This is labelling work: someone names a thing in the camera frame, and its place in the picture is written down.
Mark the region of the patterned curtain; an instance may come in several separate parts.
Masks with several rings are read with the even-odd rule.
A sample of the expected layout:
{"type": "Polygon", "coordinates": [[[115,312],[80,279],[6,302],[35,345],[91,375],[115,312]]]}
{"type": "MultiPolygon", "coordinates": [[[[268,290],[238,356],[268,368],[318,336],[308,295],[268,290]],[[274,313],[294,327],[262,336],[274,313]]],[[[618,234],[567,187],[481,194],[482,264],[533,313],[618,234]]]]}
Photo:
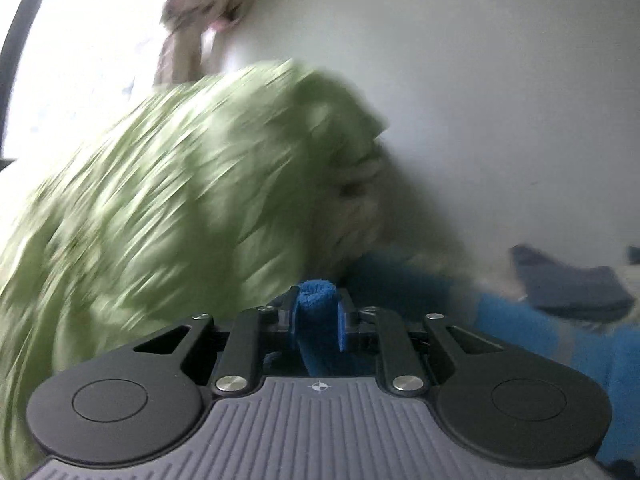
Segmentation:
{"type": "Polygon", "coordinates": [[[160,22],[167,37],[160,49],[154,84],[186,84],[204,76],[202,36],[222,32],[238,22],[247,0],[166,0],[160,22]]]}

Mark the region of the blue fleece garment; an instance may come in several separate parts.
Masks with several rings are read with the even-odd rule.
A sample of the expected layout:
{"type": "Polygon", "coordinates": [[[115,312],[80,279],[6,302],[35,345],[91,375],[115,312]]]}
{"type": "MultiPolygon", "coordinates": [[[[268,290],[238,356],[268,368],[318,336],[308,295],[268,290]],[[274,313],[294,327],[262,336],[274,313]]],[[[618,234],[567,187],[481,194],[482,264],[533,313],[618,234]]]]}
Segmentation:
{"type": "Polygon", "coordinates": [[[613,417],[597,455],[617,479],[639,475],[639,269],[613,269],[636,302],[622,320],[588,323],[529,305],[524,286],[491,282],[457,268],[431,270],[392,252],[369,252],[343,264],[330,280],[358,308],[382,307],[408,321],[428,312],[517,344],[591,377],[608,394],[613,417]]]}

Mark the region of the green white blanket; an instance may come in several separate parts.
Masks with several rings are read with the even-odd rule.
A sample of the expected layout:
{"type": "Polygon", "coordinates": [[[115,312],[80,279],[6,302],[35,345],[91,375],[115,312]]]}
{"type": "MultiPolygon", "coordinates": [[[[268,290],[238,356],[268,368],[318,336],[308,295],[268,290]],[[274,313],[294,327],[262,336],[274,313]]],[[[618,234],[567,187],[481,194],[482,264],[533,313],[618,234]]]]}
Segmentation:
{"type": "Polygon", "coordinates": [[[232,318],[371,250],[382,120],[337,76],[262,62],[163,88],[48,168],[1,237],[1,474],[40,462],[44,380],[194,312],[232,318]]]}

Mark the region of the dark navy garment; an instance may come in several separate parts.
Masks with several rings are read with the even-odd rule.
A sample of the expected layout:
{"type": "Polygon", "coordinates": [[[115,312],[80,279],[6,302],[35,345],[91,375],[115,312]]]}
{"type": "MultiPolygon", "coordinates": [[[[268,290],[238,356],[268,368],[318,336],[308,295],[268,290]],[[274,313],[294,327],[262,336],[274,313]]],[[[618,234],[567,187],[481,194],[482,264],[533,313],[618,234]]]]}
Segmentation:
{"type": "Polygon", "coordinates": [[[609,266],[578,268],[528,245],[516,245],[510,255],[527,302],[558,318],[613,323],[629,314],[636,300],[609,266]]]}

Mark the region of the black window frame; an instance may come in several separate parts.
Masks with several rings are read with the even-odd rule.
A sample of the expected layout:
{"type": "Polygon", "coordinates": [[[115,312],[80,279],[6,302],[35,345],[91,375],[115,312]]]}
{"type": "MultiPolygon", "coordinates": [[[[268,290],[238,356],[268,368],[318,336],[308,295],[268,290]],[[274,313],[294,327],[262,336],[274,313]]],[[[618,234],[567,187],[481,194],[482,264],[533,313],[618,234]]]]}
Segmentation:
{"type": "Polygon", "coordinates": [[[6,120],[16,78],[18,63],[21,61],[26,40],[32,29],[43,0],[21,0],[6,33],[1,50],[1,146],[6,140],[6,120]]]}

